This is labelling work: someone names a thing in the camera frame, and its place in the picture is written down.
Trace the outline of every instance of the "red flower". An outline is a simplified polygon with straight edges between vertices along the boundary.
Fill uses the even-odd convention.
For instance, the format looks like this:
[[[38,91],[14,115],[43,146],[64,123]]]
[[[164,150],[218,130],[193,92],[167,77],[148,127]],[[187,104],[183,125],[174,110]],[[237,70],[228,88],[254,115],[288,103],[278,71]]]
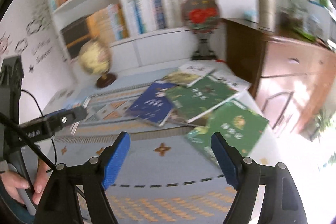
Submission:
[[[217,16],[217,9],[216,8],[207,8],[205,9],[205,13],[208,17],[215,17]]]
[[[191,12],[189,12],[189,19],[194,24],[204,23],[207,18],[208,18],[208,16],[205,13],[205,10],[195,9],[195,10],[192,10]]]

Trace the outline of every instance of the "silver cylinder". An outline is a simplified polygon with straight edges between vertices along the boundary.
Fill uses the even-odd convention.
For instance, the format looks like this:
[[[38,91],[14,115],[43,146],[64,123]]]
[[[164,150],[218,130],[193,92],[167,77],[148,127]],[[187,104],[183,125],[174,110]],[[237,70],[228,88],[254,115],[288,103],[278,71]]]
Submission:
[[[259,0],[259,29],[275,31],[276,0]]]

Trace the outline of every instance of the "screw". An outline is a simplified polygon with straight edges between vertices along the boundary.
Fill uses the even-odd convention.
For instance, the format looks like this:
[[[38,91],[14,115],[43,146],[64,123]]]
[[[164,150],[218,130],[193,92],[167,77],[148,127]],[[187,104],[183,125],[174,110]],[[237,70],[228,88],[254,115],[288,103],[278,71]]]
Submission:
[[[56,166],[56,169],[57,170],[62,170],[64,168],[64,164],[58,164],[57,166]]]
[[[97,157],[93,157],[93,158],[91,158],[91,159],[89,160],[89,162],[90,162],[91,164],[96,164],[96,163],[98,162],[98,158],[97,158]]]
[[[251,164],[251,163],[252,163],[252,159],[249,158],[249,157],[245,157],[245,158],[243,159],[243,161],[244,161],[246,164]]]
[[[286,169],[286,165],[282,162],[279,162],[278,166],[279,166],[280,169]]]

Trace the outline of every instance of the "wooden cabinet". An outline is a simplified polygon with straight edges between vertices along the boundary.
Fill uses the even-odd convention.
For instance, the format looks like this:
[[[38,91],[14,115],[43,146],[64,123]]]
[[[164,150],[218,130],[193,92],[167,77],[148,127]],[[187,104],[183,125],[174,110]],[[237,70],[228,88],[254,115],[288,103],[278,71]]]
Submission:
[[[336,74],[336,55],[291,31],[261,31],[226,19],[227,64],[249,81],[276,135],[299,133],[324,104]]]

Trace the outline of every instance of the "globe stand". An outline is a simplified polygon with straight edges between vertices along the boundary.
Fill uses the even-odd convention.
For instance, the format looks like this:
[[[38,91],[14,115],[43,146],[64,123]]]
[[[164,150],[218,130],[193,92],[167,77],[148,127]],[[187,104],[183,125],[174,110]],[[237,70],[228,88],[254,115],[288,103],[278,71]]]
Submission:
[[[111,85],[112,83],[114,83],[114,81],[117,79],[117,76],[113,73],[106,73],[103,74],[96,83],[97,88],[102,89],[105,88],[109,85]]]

